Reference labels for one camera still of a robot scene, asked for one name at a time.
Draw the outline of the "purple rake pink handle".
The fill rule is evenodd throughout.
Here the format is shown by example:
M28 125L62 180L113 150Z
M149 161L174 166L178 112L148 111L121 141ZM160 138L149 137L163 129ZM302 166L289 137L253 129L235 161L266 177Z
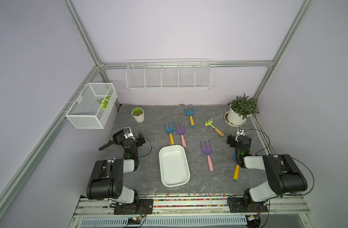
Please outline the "purple rake pink handle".
M186 144L185 137L184 137L184 134L186 131L184 122L176 123L175 130L181 136L182 147L185 149L187 147L187 144Z
M208 166L210 172L214 171L213 163L211 160L211 153L213 151L211 141L200 141L201 151L206 154L208 160Z

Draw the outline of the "white storage tray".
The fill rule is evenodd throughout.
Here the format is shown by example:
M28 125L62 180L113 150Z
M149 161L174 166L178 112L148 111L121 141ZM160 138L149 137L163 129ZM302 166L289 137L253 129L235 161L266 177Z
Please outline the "white storage tray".
M185 149L181 145L165 146L159 151L161 181L173 188L185 185L191 177Z

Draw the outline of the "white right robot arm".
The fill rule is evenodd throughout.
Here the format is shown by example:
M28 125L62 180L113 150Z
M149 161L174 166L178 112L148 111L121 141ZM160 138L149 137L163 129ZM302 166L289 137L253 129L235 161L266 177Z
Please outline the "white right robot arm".
M263 170L267 177L264 183L245 190L241 200L243 207L259 206L283 194L307 190L307 180L290 155L252 155L251 143L252 139L245 135L227 137L227 144L234 148L237 165L243 169Z

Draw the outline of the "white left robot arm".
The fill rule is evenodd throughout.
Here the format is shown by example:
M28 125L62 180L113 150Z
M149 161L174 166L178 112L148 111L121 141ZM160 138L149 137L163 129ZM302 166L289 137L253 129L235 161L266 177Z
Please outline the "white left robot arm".
M90 200L113 199L120 204L139 204L138 193L123 185L123 175L137 170L138 148L145 143L141 132L135 137L125 128L113 135L113 140L99 148L100 151L112 144L123 148L123 157L113 160L96 161L89 179L86 197Z

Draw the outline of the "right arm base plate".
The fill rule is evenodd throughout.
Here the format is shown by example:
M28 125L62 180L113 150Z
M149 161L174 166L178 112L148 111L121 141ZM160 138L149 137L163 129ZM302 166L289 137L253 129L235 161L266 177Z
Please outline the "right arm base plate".
M229 206L230 213L255 213L261 214L263 212L268 212L266 202L253 202L252 200L244 200L240 197L230 196L226 200Z

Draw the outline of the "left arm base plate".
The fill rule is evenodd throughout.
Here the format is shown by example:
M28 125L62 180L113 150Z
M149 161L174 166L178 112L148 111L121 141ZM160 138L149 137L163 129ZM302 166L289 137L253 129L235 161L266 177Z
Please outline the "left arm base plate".
M134 215L134 214L152 214L154 201L152 199L138 199L131 204L121 204L115 206L115 215Z

